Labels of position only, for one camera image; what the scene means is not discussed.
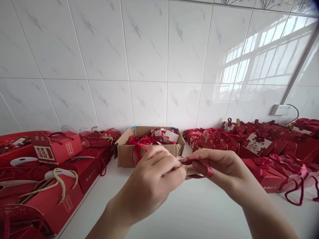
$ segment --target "marble-pattern tile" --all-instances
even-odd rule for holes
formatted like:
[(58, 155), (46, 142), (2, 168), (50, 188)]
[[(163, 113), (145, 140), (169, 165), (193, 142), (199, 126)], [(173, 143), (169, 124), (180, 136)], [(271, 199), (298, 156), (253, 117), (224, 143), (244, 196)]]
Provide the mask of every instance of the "marble-pattern tile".
[(255, 8), (289, 13), (293, 0), (256, 0)]
[(0, 1), (0, 77), (41, 78), (10, 0)]
[(169, 2), (168, 82), (202, 82), (212, 6)]
[(233, 84), (203, 83), (196, 128), (220, 128), (224, 122)]
[(82, 127), (99, 126), (88, 81), (44, 80), (62, 125), (78, 132)]
[(60, 131), (61, 125), (42, 79), (0, 79), (0, 90), (21, 131)]
[(200, 83), (167, 84), (167, 126), (183, 132), (195, 128), (200, 97)]
[(296, 84), (299, 86), (319, 86), (319, 35), (313, 44), (305, 63), (303, 64)]
[(166, 93), (164, 82), (131, 82), (134, 124), (166, 125)]
[(316, 25), (315, 18), (289, 16), (264, 84), (289, 85)]
[(264, 83), (287, 18), (282, 13), (253, 11), (236, 83)]
[(21, 128), (14, 118), (7, 102), (0, 92), (0, 135), (21, 132)]
[(291, 12), (315, 17), (319, 16), (319, 8), (315, 0), (295, 0)]
[(255, 1), (259, 1), (259, 0), (215, 0), (215, 3), (253, 8), (255, 5)]
[(287, 86), (264, 85), (259, 98), (255, 102), (251, 120), (259, 119), (260, 122), (269, 122), (280, 119), (281, 116), (270, 115), (273, 105), (280, 104), (285, 95)]
[(13, 0), (43, 78), (86, 79), (67, 0)]
[(120, 0), (69, 0), (89, 80), (128, 80)]
[(133, 126), (128, 81), (89, 81), (101, 129), (116, 128), (124, 133)]
[[(299, 118), (319, 119), (319, 87), (293, 86), (285, 104), (291, 104), (299, 110)], [(278, 123), (288, 123), (297, 117), (297, 111), (291, 108), (289, 115), (281, 116)]]
[(203, 82), (233, 83), (252, 10), (214, 6)]
[(122, 0), (130, 81), (167, 81), (167, 0)]
[(225, 119), (230, 117), (234, 122), (236, 119), (243, 122), (250, 121), (262, 87), (262, 85), (234, 84)]

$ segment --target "red gift box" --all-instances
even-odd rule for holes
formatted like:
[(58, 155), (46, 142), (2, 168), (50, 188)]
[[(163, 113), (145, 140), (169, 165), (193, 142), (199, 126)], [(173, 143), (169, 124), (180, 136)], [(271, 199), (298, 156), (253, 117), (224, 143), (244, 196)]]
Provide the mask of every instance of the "red gift box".
[(287, 177), (278, 190), (279, 193), (294, 190), (296, 185), (300, 185), (303, 182), (307, 174), (305, 165), (292, 164), (291, 159), (286, 155), (270, 154), (269, 156), (273, 160), (273, 163), (269, 165)]
[(83, 194), (93, 184), (94, 180), (103, 170), (106, 170), (106, 164), (110, 161), (113, 154), (110, 154), (113, 147), (89, 148), (78, 154), (76, 157), (59, 165), (59, 168), (74, 170), (79, 176), (79, 184)]
[[(39, 132), (39, 131), (30, 131), (30, 132), (3, 135), (3, 136), (0, 136), (0, 143), (10, 139), (18, 140), (22, 136), (31, 137), (36, 132)], [(8, 153), (1, 154), (0, 167), (10, 167), (11, 160), (15, 158), (21, 158), (21, 157), (37, 157), (37, 153), (35, 152), (33, 145), (29, 144), (27, 146), (15, 149)]]
[(58, 165), (82, 151), (79, 135), (71, 131), (47, 135), (37, 132), (31, 141), (41, 163)]
[(242, 160), (267, 193), (277, 192), (281, 184), (286, 180), (284, 175), (268, 165), (271, 161), (267, 158)]
[[(0, 221), (10, 219), (10, 223), (43, 221), (43, 234), (57, 235), (83, 199), (83, 193), (77, 180), (64, 174), (59, 175), (65, 184), (65, 193), (58, 185), (45, 191), (27, 196), (20, 204), (7, 204), (0, 207)], [(43, 187), (56, 183), (51, 179)]]
[(266, 157), (275, 144), (262, 136), (261, 131), (248, 135), (240, 146), (241, 158)]

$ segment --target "tile grout line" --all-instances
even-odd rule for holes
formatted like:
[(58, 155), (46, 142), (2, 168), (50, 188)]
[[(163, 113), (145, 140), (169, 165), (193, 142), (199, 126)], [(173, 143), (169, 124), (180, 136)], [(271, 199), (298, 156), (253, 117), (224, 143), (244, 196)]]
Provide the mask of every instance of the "tile grout line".
[(206, 44), (206, 52), (205, 52), (205, 59), (204, 59), (204, 67), (203, 67), (202, 81), (201, 81), (201, 83), (200, 83), (200, 90), (199, 90), (199, 99), (198, 99), (198, 107), (197, 107), (197, 116), (196, 116), (195, 128), (197, 128), (198, 112), (199, 112), (199, 104), (200, 104), (200, 95), (201, 95), (201, 93), (202, 93), (202, 87), (203, 87), (203, 78), (204, 78), (204, 70), (205, 70), (205, 63), (206, 63), (206, 57), (207, 57), (209, 34), (210, 34), (210, 28), (211, 28), (212, 19), (213, 19), (213, 9), (214, 9), (214, 5), (212, 5), (212, 14), (210, 15), (210, 23), (209, 23), (209, 29), (208, 29), (208, 37), (207, 37), (207, 44)]
[(2, 94), (1, 91), (0, 91), (0, 98), (1, 98), (1, 97), (3, 98), (3, 100), (4, 100), (5, 104), (7, 105), (8, 109), (10, 110), (10, 112), (11, 112), (11, 114), (12, 114), (12, 116), (13, 116), (15, 122), (16, 122), (17, 125), (19, 126), (20, 131), (22, 131), (21, 125), (20, 125), (19, 122), (17, 121), (17, 118), (14, 116), (14, 114), (13, 114), (13, 112), (12, 112), (12, 110), (11, 110), (11, 108), (10, 108), (8, 102), (7, 102), (7, 100), (4, 98), (3, 94)]
[(169, 0), (168, 2), (168, 13), (167, 13), (167, 64), (166, 64), (166, 122), (165, 126), (167, 127), (167, 104), (168, 104), (168, 34), (169, 34)]
[[(245, 48), (245, 43), (246, 43), (246, 40), (247, 40), (247, 34), (248, 34), (250, 22), (252, 21), (253, 13), (254, 13), (254, 10), (252, 10), (252, 14), (250, 15), (250, 20), (249, 20), (248, 27), (247, 27), (247, 31), (246, 31), (246, 35), (245, 35), (245, 39), (244, 39), (244, 44), (243, 44), (243, 47), (242, 47), (242, 52), (240, 53), (239, 62), (238, 62), (238, 67), (237, 67), (237, 71), (236, 71), (236, 74), (235, 74), (235, 81), (236, 81), (236, 77), (237, 77), (237, 74), (238, 74), (238, 71), (239, 71), (240, 60), (241, 60), (241, 58), (242, 58), (242, 54), (243, 54), (243, 51), (244, 51), (244, 48)], [(227, 117), (227, 113), (228, 113), (230, 101), (231, 101), (231, 99), (232, 99), (232, 95), (233, 95), (233, 91), (234, 91), (234, 87), (235, 87), (235, 81), (232, 83), (232, 85), (233, 85), (233, 87), (232, 87), (232, 92), (230, 93), (229, 102), (228, 102), (228, 106), (227, 106), (227, 110), (226, 110), (226, 114), (225, 114), (224, 121), (226, 121), (226, 117)]]
[[(277, 44), (277, 46), (276, 46), (275, 52), (274, 52), (273, 57), (272, 57), (272, 60), (271, 60), (271, 62), (270, 62), (270, 65), (269, 65), (269, 68), (268, 68), (268, 71), (267, 71), (267, 74), (266, 74), (264, 83), (266, 82), (266, 79), (267, 79), (267, 76), (268, 76), (268, 74), (269, 74), (270, 68), (271, 68), (272, 63), (273, 63), (273, 61), (274, 61), (274, 59), (275, 59), (275, 55), (276, 55), (276, 52), (277, 52), (277, 50), (278, 50), (278, 46), (279, 46), (279, 44), (280, 44), (280, 40), (281, 40), (281, 38), (282, 38), (282, 36), (283, 36), (283, 33), (284, 33), (285, 29), (286, 29), (286, 25), (287, 25), (289, 16), (290, 16), (290, 14), (288, 14), (288, 16), (287, 16), (287, 20), (286, 20), (286, 22), (285, 22), (285, 25), (284, 25), (284, 27), (283, 27), (282, 33), (281, 33), (280, 38), (279, 38), (279, 40), (278, 40), (278, 44)], [(258, 97), (257, 97), (257, 100), (260, 98), (260, 96), (261, 96), (261, 94), (262, 94), (263, 87), (264, 87), (264, 84), (262, 84), (262, 88), (261, 88), (261, 90), (260, 90), (260, 92), (259, 92), (259, 95), (258, 95)], [(254, 120), (254, 119), (252, 119), (252, 117), (253, 117), (253, 115), (254, 115), (254, 113), (255, 113), (256, 106), (257, 106), (257, 105), (255, 104), (255, 105), (254, 105), (254, 109), (253, 109), (252, 114), (251, 114), (251, 120)]]
[(33, 52), (32, 52), (31, 46), (30, 46), (29, 41), (28, 41), (28, 39), (27, 39), (26, 33), (24, 32), (24, 29), (23, 29), (23, 27), (22, 27), (22, 25), (21, 25), (20, 19), (19, 19), (19, 17), (18, 17), (17, 10), (16, 10), (16, 8), (14, 7), (14, 4), (13, 4), (12, 0), (10, 0), (10, 2), (11, 2), (11, 4), (12, 4), (12, 6), (13, 6), (14, 12), (16, 13), (18, 22), (19, 22), (19, 24), (20, 24), (21, 30), (22, 30), (22, 32), (23, 32), (23, 34), (24, 34), (24, 37), (25, 37), (25, 39), (26, 39), (26, 41), (27, 41), (27, 44), (28, 44), (28, 47), (29, 47), (30, 52), (31, 52), (31, 54), (32, 54), (33, 60), (34, 60), (36, 66), (37, 66), (37, 68), (38, 68), (39, 74), (40, 74), (40, 76), (41, 76), (41, 80), (42, 80), (43, 85), (44, 85), (44, 88), (45, 88), (45, 90), (46, 90), (46, 92), (47, 92), (47, 94), (48, 94), (48, 96), (49, 96), (49, 100), (50, 100), (51, 105), (52, 105), (52, 107), (53, 107), (54, 113), (55, 113), (55, 115), (56, 115), (56, 117), (57, 117), (57, 120), (59, 121), (60, 127), (62, 127), (60, 118), (59, 118), (59, 116), (57, 115), (57, 112), (56, 112), (55, 107), (54, 107), (54, 105), (53, 105), (51, 96), (49, 95), (47, 86), (46, 86), (46, 84), (45, 84), (45, 82), (44, 82), (44, 79), (43, 79), (43, 76), (42, 76), (42, 74), (41, 74), (40, 68), (39, 68), (39, 66), (38, 66), (38, 63), (37, 63), (37, 61), (36, 61), (36, 59), (35, 59), (35, 57), (34, 57), (34, 54), (33, 54)]
[(73, 15), (72, 15), (72, 11), (71, 11), (71, 7), (70, 7), (69, 0), (67, 0), (67, 5), (69, 6), (69, 11), (70, 11), (71, 18), (72, 18), (72, 24), (73, 24), (74, 31), (75, 31), (76, 41), (77, 41), (77, 45), (79, 46), (79, 50), (80, 50), (80, 54), (81, 54), (81, 59), (82, 59), (82, 63), (83, 63), (83, 67), (84, 67), (84, 71), (85, 71), (85, 75), (86, 75), (86, 80), (87, 80), (87, 84), (88, 84), (88, 86), (89, 86), (90, 95), (91, 95), (91, 99), (92, 99), (92, 103), (93, 103), (93, 107), (94, 107), (94, 112), (95, 112), (96, 120), (97, 120), (97, 123), (98, 123), (98, 125), (99, 125), (100, 130), (101, 130), (99, 118), (98, 118), (97, 113), (96, 113), (96, 108), (95, 108), (95, 104), (94, 104), (94, 100), (93, 100), (93, 96), (92, 96), (92, 91), (91, 91), (89, 79), (88, 79), (87, 73), (86, 73), (86, 68), (85, 68), (85, 64), (84, 64), (84, 60), (83, 60), (83, 56), (82, 56), (82, 50), (81, 50), (81, 47), (80, 47), (79, 38), (77, 37), (77, 32), (76, 32), (76, 28), (75, 28), (74, 19), (73, 19)]
[(127, 76), (129, 78), (128, 82), (129, 82), (129, 88), (130, 88), (131, 107), (132, 107), (132, 116), (133, 116), (133, 126), (135, 126), (134, 111), (133, 111), (133, 101), (132, 101), (132, 91), (131, 91), (131, 81), (130, 81), (130, 72), (129, 72), (129, 63), (128, 63), (128, 60), (127, 60), (127, 51), (126, 51), (126, 40), (125, 40), (122, 0), (120, 0), (120, 8), (121, 8), (121, 16), (122, 16), (122, 26), (123, 26), (123, 36), (124, 36), (124, 47), (125, 47), (125, 56), (126, 56)]

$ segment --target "red rope handle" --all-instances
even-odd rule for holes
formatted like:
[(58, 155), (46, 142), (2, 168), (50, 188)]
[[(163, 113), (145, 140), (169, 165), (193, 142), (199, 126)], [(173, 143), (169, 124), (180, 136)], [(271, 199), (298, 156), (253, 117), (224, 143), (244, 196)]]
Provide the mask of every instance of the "red rope handle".
[(55, 135), (55, 134), (61, 134), (61, 135), (63, 135), (64, 137), (66, 137), (66, 138), (69, 138), (69, 139), (71, 139), (71, 140), (74, 140), (74, 138), (72, 138), (72, 137), (70, 137), (70, 136), (67, 136), (65, 133), (63, 133), (63, 132), (54, 132), (54, 133), (49, 133), (49, 134), (47, 134), (47, 136), (48, 137), (50, 137), (50, 138), (61, 138), (62, 136), (57, 136), (57, 135)]
[(312, 200), (314, 201), (319, 201), (319, 188), (318, 188), (318, 180), (316, 179), (316, 177), (312, 176), (314, 178), (314, 180), (316, 181), (316, 189), (317, 189), (317, 197), (313, 198)]
[(289, 193), (298, 190), (298, 183), (297, 183), (297, 181), (294, 180), (294, 179), (293, 179), (293, 181), (295, 182), (295, 185), (296, 185), (296, 186), (295, 186), (294, 189), (289, 190), (289, 191), (287, 191), (287, 192), (285, 193), (285, 198), (286, 198), (287, 201), (290, 202), (291, 204), (294, 204), (294, 205), (296, 205), (296, 206), (301, 206), (301, 205), (302, 205), (302, 201), (303, 201), (303, 183), (304, 183), (304, 181), (303, 181), (303, 178), (301, 178), (301, 194), (300, 194), (299, 203), (294, 203), (294, 202), (292, 202), (292, 201), (288, 198), (288, 194), (289, 194)]

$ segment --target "white gift tag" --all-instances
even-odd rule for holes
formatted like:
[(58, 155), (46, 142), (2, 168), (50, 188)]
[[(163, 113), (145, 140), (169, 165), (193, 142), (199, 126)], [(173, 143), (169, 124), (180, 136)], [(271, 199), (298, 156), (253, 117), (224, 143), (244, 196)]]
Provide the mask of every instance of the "white gift tag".
[[(56, 174), (57, 174), (58, 176), (59, 176), (60, 174), (64, 174), (64, 175), (69, 176), (69, 177), (71, 177), (71, 178), (75, 178), (75, 175), (74, 175), (72, 172), (70, 172), (70, 171), (68, 171), (68, 170), (65, 170), (65, 169), (59, 169), (59, 170), (57, 170), (57, 171), (56, 171)], [(49, 172), (47, 172), (47, 173), (44, 175), (44, 178), (45, 178), (45, 179), (53, 178), (53, 177), (54, 177), (53, 171), (49, 171)]]
[(16, 158), (10, 161), (10, 164), (15, 167), (20, 164), (26, 163), (26, 162), (31, 162), (31, 161), (39, 161), (38, 158), (34, 157), (21, 157), (21, 158)]
[(299, 129), (296, 126), (293, 127), (293, 131), (296, 131), (296, 132), (299, 132), (299, 133), (306, 133), (306, 134), (311, 134), (312, 133), (311, 131), (308, 131), (308, 130), (305, 130), (305, 129), (301, 130), (301, 129)]
[(170, 141), (175, 141), (175, 142), (177, 142), (179, 135), (173, 133), (172, 131), (166, 130), (166, 132), (165, 132), (165, 137), (167, 137)]
[(0, 182), (1, 187), (12, 187), (12, 186), (18, 186), (22, 184), (30, 184), (30, 183), (38, 183), (38, 181), (33, 180), (11, 180), (11, 181), (3, 181)]

